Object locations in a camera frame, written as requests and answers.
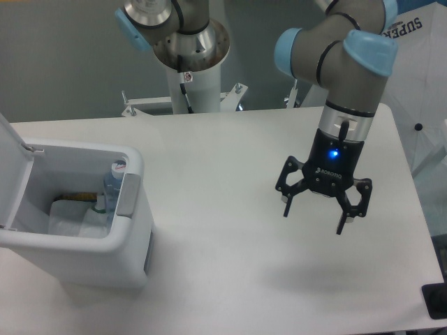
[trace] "white table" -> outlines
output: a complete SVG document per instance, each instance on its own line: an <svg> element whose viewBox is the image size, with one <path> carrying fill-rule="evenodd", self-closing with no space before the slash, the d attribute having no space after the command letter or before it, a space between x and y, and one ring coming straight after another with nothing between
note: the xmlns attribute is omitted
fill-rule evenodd
<svg viewBox="0 0 447 335"><path fill-rule="evenodd" d="M60 283L0 250L0 334L358 334L442 327L420 287L442 281L392 114L381 106L355 176L366 218L335 230L309 191L288 218L274 189L307 160L321 108L15 124L22 136L127 144L145 159L157 226L143 290Z"/></svg>

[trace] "sticker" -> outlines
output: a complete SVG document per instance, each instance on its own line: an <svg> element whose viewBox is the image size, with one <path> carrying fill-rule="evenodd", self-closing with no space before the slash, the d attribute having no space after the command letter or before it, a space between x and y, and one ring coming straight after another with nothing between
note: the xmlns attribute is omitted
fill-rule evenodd
<svg viewBox="0 0 447 335"><path fill-rule="evenodd" d="M184 75L183 79L184 79L185 84L193 81L193 73L192 72L185 72L183 75Z"/></svg>

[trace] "plastic bottle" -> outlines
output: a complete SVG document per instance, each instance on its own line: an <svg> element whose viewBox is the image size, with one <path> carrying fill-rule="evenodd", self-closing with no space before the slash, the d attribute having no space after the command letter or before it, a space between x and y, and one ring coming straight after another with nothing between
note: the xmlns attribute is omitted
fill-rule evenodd
<svg viewBox="0 0 447 335"><path fill-rule="evenodd" d="M105 211L108 214L107 226L109 231L112 225L113 215L117 208L124 171L126 171L126 162L116 161L112 164L110 171L104 176Z"/></svg>

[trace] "robotiq logo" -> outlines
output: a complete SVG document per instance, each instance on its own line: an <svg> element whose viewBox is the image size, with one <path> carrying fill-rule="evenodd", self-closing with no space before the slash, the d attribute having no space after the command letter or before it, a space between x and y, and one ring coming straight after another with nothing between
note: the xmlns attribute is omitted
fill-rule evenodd
<svg viewBox="0 0 447 335"><path fill-rule="evenodd" d="M342 178L341 174L334 173L334 172L327 171L327 170L323 170L323 169L321 169L319 167L316 169L315 173L327 174L328 176L335 177L335 178L338 178L338 179Z"/></svg>

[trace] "bottle cap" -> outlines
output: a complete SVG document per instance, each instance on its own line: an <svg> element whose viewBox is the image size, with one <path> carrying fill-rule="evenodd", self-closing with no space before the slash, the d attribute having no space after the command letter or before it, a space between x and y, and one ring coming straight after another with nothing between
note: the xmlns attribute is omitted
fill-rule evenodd
<svg viewBox="0 0 447 335"><path fill-rule="evenodd" d="M112 164L112 176L115 179L123 179L124 172L126 171L126 162L125 161L116 161Z"/></svg>

